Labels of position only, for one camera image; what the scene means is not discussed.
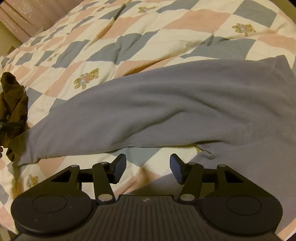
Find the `grey-purple garment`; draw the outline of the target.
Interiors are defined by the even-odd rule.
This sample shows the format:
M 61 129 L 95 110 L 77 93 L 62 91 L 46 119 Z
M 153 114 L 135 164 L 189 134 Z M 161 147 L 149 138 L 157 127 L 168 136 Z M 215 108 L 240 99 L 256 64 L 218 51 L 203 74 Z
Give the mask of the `grey-purple garment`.
M 285 56 L 204 60 L 84 90 L 10 144 L 16 167 L 126 147 L 196 144 L 274 195 L 295 219 L 295 74 Z

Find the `dark clothes pile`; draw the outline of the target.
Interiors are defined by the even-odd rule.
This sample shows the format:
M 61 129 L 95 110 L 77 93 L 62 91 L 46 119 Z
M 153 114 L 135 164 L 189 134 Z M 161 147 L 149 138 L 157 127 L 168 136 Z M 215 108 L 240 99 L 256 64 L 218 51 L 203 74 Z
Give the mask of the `dark clothes pile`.
M 15 154 L 9 147 L 10 142 L 27 128 L 28 96 L 16 77 L 5 72 L 1 76 L 1 147 L 6 148 L 6 156 L 15 160 Z

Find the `checkered patchwork quilt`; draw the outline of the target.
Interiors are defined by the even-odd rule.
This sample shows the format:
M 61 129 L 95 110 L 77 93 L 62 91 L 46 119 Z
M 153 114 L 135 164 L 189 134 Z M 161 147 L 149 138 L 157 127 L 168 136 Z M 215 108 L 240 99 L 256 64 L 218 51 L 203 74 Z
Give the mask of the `checkered patchwork quilt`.
M 284 55 L 295 69 L 295 24 L 271 1 L 83 1 L 6 57 L 25 87 L 28 126 L 114 78 L 208 59 Z

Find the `pink curtain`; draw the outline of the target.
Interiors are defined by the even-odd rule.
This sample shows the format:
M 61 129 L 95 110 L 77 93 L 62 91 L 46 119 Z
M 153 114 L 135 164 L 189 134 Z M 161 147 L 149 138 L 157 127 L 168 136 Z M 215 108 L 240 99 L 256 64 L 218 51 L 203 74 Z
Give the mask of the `pink curtain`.
M 22 43 L 47 30 L 81 0 L 1 1 L 1 23 Z

